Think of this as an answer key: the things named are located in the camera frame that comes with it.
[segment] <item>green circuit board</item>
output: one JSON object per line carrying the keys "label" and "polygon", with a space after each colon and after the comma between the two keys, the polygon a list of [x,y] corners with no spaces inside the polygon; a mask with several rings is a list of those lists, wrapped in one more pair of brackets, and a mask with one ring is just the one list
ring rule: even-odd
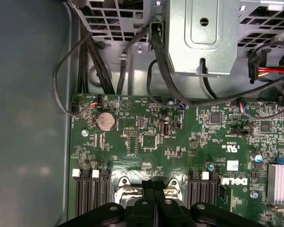
{"label": "green circuit board", "polygon": [[[81,110],[95,97],[77,94],[72,107]],[[238,103],[167,109],[144,96],[98,97],[98,107],[71,120],[69,219],[77,216],[78,209],[82,212],[85,200],[94,203],[94,196],[98,204],[114,201],[124,176],[132,184],[161,179],[167,185],[177,179],[182,201],[188,205],[188,174],[209,172],[206,164],[211,164],[219,175],[217,206],[253,221],[282,226],[284,207],[278,210],[267,201],[266,191],[268,164],[284,161],[284,115],[252,121],[242,115]],[[247,112],[267,116],[280,109],[277,103],[257,101],[248,102]],[[251,158],[255,154],[262,157],[261,162]],[[90,186],[90,195],[78,191],[74,170],[90,169],[109,174],[105,192],[96,192],[96,183]]]}

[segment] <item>red wire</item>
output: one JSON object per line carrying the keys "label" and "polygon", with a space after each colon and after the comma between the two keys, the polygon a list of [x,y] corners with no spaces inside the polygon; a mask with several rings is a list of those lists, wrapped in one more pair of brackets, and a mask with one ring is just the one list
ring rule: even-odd
{"label": "red wire", "polygon": [[284,70],[259,68],[259,72],[278,72],[278,73],[284,73]]}

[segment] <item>heat sink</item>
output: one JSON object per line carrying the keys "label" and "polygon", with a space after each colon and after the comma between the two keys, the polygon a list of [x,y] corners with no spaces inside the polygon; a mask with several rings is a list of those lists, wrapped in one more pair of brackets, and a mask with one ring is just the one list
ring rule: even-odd
{"label": "heat sink", "polygon": [[268,166],[267,201],[284,205],[284,165]]}

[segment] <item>metal sheet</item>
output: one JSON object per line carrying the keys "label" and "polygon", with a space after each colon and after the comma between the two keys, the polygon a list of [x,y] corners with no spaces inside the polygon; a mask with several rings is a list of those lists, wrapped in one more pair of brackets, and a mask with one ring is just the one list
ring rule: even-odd
{"label": "metal sheet", "polygon": [[[78,34],[71,21],[59,1],[0,1],[0,227],[66,220],[68,118],[51,81],[71,32]],[[73,69],[66,63],[59,73],[64,102]]]}
{"label": "metal sheet", "polygon": [[171,0],[165,46],[170,71],[197,73],[201,59],[209,76],[227,75],[237,56],[237,0]]}

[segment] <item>motherboard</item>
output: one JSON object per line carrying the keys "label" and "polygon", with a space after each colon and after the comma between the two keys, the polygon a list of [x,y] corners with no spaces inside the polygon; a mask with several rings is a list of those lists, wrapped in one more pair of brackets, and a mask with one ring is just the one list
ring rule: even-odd
{"label": "motherboard", "polygon": [[[106,202],[142,197],[142,180],[163,181],[167,198],[207,202],[267,226],[284,226],[284,114],[245,117],[240,103],[191,108],[144,96],[73,97],[69,219]],[[246,112],[282,107],[250,101]]]}

